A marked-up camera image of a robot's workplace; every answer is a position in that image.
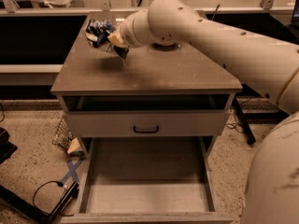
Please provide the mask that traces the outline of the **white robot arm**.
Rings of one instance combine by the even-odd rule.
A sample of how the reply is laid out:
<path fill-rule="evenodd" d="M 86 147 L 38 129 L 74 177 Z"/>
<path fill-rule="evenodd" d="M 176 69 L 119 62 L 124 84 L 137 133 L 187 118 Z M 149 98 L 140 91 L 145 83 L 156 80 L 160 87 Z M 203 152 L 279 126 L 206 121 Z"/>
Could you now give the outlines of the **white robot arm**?
<path fill-rule="evenodd" d="M 299 224 L 299 46 L 207 20 L 179 0 L 154 0 L 108 36 L 118 47 L 185 42 L 290 116 L 262 141 L 241 224 Z"/>

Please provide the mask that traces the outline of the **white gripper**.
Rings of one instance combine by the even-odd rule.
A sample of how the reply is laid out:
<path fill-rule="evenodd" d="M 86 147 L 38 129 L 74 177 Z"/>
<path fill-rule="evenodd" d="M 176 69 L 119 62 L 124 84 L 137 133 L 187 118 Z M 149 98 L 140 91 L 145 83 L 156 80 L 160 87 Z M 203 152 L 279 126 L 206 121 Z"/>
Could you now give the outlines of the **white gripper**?
<path fill-rule="evenodd" d="M 125 61 L 129 49 L 149 44 L 152 39 L 148 21 L 148 11 L 140 10 L 129 15 L 121 24 L 120 32 L 115 31 L 108 36 L 109 42 L 114 45 L 114 51 Z"/>

